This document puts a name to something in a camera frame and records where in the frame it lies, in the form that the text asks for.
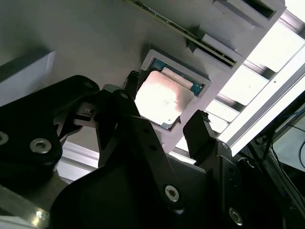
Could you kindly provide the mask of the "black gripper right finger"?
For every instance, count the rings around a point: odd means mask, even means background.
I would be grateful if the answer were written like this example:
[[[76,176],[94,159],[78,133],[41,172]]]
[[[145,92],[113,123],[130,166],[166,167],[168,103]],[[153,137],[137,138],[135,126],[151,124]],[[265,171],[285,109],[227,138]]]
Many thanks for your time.
[[[183,128],[190,158],[204,169],[207,196],[224,229],[291,229],[289,207],[280,191],[255,163],[232,157],[218,140],[208,113],[197,110]]]

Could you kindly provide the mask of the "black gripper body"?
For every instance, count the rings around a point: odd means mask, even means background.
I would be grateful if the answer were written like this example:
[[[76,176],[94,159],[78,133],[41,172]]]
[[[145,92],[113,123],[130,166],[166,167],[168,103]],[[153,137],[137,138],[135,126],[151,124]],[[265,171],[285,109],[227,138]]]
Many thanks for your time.
[[[102,167],[68,185],[51,208],[52,229],[212,229],[214,207],[203,169],[172,156],[169,161],[184,197],[181,215],[153,194],[143,172],[130,174],[124,163]]]

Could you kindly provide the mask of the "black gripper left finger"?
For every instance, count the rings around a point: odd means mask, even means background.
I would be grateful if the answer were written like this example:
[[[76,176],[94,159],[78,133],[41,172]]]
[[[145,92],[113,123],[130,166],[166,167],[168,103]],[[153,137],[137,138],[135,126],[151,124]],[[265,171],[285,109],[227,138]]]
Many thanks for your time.
[[[24,190],[49,181],[63,141],[84,126],[96,129],[102,164],[69,185],[61,201],[92,207],[127,200],[129,206],[183,213],[183,196],[166,192],[167,186],[178,188],[178,179],[131,95],[100,90],[81,75],[1,107],[1,184]]]

